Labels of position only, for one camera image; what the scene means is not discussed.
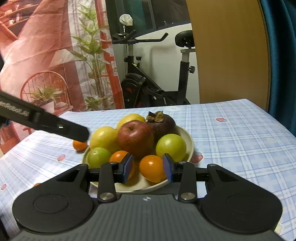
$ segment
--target adjustment knob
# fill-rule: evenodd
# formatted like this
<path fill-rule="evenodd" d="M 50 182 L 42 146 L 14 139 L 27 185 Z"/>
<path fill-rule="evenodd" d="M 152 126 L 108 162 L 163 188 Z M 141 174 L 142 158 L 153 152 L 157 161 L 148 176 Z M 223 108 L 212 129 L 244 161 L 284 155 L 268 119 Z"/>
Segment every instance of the adjustment knob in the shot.
<path fill-rule="evenodd" d="M 195 72 L 195 67 L 194 66 L 190 66 L 188 68 L 188 70 L 189 70 L 189 73 L 193 74 Z"/>

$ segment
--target green plant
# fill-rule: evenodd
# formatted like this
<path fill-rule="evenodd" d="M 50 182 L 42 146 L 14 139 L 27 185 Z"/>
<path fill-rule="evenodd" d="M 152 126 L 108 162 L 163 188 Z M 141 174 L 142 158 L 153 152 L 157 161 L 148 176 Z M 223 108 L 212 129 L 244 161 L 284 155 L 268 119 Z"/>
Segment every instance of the green plant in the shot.
<path fill-rule="evenodd" d="M 104 85 L 101 81 L 102 72 L 106 68 L 105 64 L 110 64 L 104 59 L 100 58 L 100 55 L 105 52 L 102 49 L 102 39 L 96 39 L 96 34 L 100 31 L 107 29 L 108 26 L 98 26 L 96 18 L 96 10 L 90 7 L 86 7 L 80 4 L 81 9 L 78 11 L 83 14 L 83 18 L 79 18 L 81 26 L 84 29 L 86 36 L 81 38 L 78 36 L 72 36 L 76 39 L 80 45 L 78 46 L 84 54 L 80 54 L 77 51 L 70 51 L 74 56 L 78 57 L 81 61 L 88 64 L 91 72 L 88 73 L 90 79 L 94 79 L 91 86 L 97 95 L 97 98 L 88 96 L 85 99 L 88 110 L 99 110 L 99 106 L 107 107 L 108 103 L 106 93 L 104 91 Z"/>
<path fill-rule="evenodd" d="M 88 110 L 100 110 L 99 105 L 102 104 L 100 100 L 91 96 L 88 96 L 85 99 L 85 103 Z"/>
<path fill-rule="evenodd" d="M 61 91 L 60 89 L 46 86 L 44 86 L 44 88 L 37 86 L 37 89 L 38 92 L 34 91 L 28 93 L 31 95 L 31 98 L 34 99 L 32 103 L 37 106 L 45 105 L 51 101 L 56 103 L 56 98 L 60 98 L 59 95 L 64 93 L 64 91 Z"/>

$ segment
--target green fruit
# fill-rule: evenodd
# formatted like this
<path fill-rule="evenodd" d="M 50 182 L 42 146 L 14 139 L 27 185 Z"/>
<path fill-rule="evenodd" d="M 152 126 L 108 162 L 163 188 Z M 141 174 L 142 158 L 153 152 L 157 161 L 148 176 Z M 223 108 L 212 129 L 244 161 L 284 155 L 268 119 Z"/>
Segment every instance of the green fruit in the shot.
<path fill-rule="evenodd" d="M 91 136 L 90 149 L 102 147 L 113 154 L 119 150 L 117 143 L 117 131 L 110 126 L 103 126 L 97 129 Z"/>
<path fill-rule="evenodd" d="M 111 153 L 105 148 L 97 147 L 87 154 L 89 168 L 99 168 L 103 163 L 109 162 Z"/>
<path fill-rule="evenodd" d="M 182 161 L 186 155 L 186 143 L 176 134 L 167 134 L 159 139 L 156 144 L 156 155 L 163 157 L 168 153 L 175 162 Z"/>

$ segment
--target yellow lemon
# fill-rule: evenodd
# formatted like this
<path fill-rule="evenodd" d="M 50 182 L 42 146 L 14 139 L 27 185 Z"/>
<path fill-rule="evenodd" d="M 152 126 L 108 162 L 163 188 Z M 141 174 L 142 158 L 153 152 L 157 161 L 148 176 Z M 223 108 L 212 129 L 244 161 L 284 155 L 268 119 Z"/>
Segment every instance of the yellow lemon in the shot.
<path fill-rule="evenodd" d="M 97 147 L 105 148 L 113 154 L 119 150 L 117 131 L 110 126 L 97 129 L 91 136 L 89 147 L 91 150 Z"/>
<path fill-rule="evenodd" d="M 138 120 L 141 122 L 146 122 L 145 118 L 139 114 L 129 114 L 123 117 L 117 124 L 116 130 L 119 131 L 119 129 L 125 124 L 133 120 Z"/>

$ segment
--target blue plaid tablecloth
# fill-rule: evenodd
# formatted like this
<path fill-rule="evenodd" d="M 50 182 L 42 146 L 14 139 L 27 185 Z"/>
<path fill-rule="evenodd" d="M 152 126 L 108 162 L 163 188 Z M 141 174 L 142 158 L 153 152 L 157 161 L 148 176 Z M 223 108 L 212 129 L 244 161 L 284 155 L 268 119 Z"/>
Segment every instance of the blue plaid tablecloth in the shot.
<path fill-rule="evenodd" d="M 242 99 L 186 106 L 67 112 L 61 117 L 94 132 L 101 126 L 116 127 L 127 114 L 147 116 L 148 111 L 157 110 L 172 116 L 177 125 L 191 134 L 195 165 L 206 167 L 216 163 L 278 196 L 283 214 L 276 231 L 285 240 L 296 238 L 296 138 L 252 102 Z M 34 184 L 79 164 L 82 156 L 73 149 L 72 140 L 35 131 L 0 158 L 0 218 L 10 237 L 19 231 L 11 210 L 15 198 Z M 197 188 L 199 197 L 203 197 L 204 184 L 197 183 Z M 95 196 L 95 192 L 91 189 L 90 195 Z"/>

